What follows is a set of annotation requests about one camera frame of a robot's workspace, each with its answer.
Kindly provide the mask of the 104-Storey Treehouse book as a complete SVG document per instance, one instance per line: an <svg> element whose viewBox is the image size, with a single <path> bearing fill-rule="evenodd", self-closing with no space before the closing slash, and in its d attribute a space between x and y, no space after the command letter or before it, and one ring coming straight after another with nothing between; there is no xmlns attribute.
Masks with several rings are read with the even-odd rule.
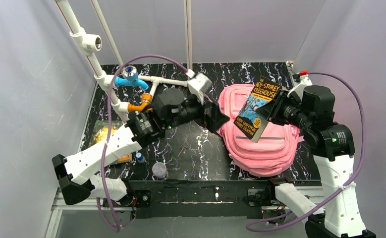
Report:
<svg viewBox="0 0 386 238"><path fill-rule="evenodd" d="M281 89L281 85L266 78L254 84L233 123L250 141L257 143L269 123L258 109L271 102Z"/></svg>

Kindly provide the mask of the pink student backpack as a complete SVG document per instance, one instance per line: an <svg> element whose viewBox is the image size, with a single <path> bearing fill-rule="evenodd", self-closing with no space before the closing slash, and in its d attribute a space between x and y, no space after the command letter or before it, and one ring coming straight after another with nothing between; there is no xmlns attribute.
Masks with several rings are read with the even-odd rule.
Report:
<svg viewBox="0 0 386 238"><path fill-rule="evenodd" d="M229 157L241 169L257 177L276 176L287 170L294 160L299 129L269 123L257 143L247 139L233 123L252 88L251 84L233 84L222 90L218 103L230 120L218 134L224 140Z"/></svg>

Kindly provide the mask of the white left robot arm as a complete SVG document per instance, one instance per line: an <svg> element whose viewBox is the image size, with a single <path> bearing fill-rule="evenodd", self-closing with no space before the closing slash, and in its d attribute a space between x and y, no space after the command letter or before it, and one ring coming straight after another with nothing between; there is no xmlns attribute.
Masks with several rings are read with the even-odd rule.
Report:
<svg viewBox="0 0 386 238"><path fill-rule="evenodd" d="M96 173L164 138L168 130L191 121L216 133L229 117L207 97L201 101L196 95L185 97L180 90L170 88L155 96L138 114L130 114L129 120L104 140L74 155L54 156L52 165L66 205L90 197L121 202L125 196L133 196L127 179L103 178Z"/></svg>

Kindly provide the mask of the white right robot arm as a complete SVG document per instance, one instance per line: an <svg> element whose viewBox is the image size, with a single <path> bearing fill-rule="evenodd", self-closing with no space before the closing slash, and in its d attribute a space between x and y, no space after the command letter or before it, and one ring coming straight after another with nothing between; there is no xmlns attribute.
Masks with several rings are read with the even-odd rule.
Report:
<svg viewBox="0 0 386 238"><path fill-rule="evenodd" d="M309 238L373 238L375 234L366 228L357 203L353 136L347 126L333 120L334 102L329 88L313 85L305 87L302 96L280 90L257 109L269 122L301 130L318 167L325 196L315 205L293 184L275 182L276 199L296 216L278 228L304 222Z"/></svg>

